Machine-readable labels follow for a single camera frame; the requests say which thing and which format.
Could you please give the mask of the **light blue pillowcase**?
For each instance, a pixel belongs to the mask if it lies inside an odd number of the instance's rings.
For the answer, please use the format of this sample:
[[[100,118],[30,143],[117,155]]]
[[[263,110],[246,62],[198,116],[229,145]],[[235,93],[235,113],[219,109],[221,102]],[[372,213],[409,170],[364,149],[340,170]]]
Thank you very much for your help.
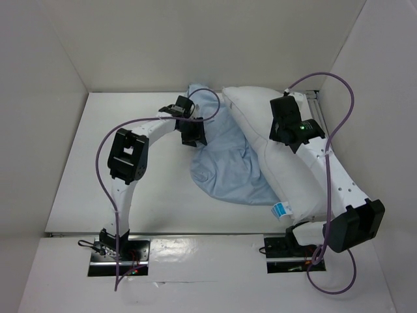
[[[190,164],[194,183],[210,197],[241,205],[274,205],[280,200],[261,173],[257,155],[224,102],[198,83],[186,92],[199,106],[206,145],[199,145]]]

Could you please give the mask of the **white pillow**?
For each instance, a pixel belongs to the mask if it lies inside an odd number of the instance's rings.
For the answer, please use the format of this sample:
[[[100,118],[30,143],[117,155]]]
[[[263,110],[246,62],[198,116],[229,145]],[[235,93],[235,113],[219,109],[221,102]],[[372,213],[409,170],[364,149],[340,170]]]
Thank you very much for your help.
[[[297,223],[326,214],[326,194],[308,166],[291,148],[269,139],[273,116],[270,101],[282,93],[264,87],[225,87],[222,96],[229,113],[255,151],[261,173],[291,209]]]

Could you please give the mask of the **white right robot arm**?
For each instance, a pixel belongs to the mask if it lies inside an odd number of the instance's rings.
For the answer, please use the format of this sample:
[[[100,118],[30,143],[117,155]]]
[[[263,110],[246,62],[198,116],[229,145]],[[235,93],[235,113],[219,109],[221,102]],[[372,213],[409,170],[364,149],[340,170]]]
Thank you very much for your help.
[[[350,178],[330,150],[328,138],[313,119],[303,120],[293,96],[270,101],[270,139],[288,146],[311,170],[328,197],[323,222],[301,222],[287,228],[284,247],[292,256],[309,245],[326,244],[340,253],[371,240],[378,232],[385,207],[369,197]]]

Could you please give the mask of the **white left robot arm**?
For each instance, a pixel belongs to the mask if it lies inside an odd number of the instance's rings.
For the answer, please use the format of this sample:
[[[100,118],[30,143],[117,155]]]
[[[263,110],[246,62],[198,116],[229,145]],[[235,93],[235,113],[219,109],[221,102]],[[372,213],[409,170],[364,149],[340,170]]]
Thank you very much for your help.
[[[174,131],[181,133],[183,145],[207,144],[204,124],[196,115],[196,105],[184,96],[174,104],[159,109],[155,118],[132,130],[119,127],[115,132],[107,165],[111,177],[110,202],[116,221],[100,231],[99,242],[114,260],[129,256],[129,215],[137,182],[143,178],[148,164],[149,148],[160,138]]]

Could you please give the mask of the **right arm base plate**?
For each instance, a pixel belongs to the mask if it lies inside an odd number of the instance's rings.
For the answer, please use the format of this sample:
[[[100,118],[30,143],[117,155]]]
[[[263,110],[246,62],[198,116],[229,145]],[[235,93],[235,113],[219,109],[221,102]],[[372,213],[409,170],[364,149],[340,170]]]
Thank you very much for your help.
[[[264,237],[259,252],[266,258],[268,274],[306,272],[311,265],[315,245],[300,246],[284,236]]]

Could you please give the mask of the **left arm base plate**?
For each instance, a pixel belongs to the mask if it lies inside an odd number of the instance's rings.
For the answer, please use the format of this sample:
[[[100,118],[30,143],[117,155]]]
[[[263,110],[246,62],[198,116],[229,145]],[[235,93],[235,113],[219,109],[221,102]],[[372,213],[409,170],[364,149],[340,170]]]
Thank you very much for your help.
[[[78,246],[91,250],[88,277],[115,277],[115,251],[101,245],[97,238],[94,238],[93,242],[80,239]],[[119,276],[147,276],[150,249],[150,239],[130,237],[126,247],[119,255]]]

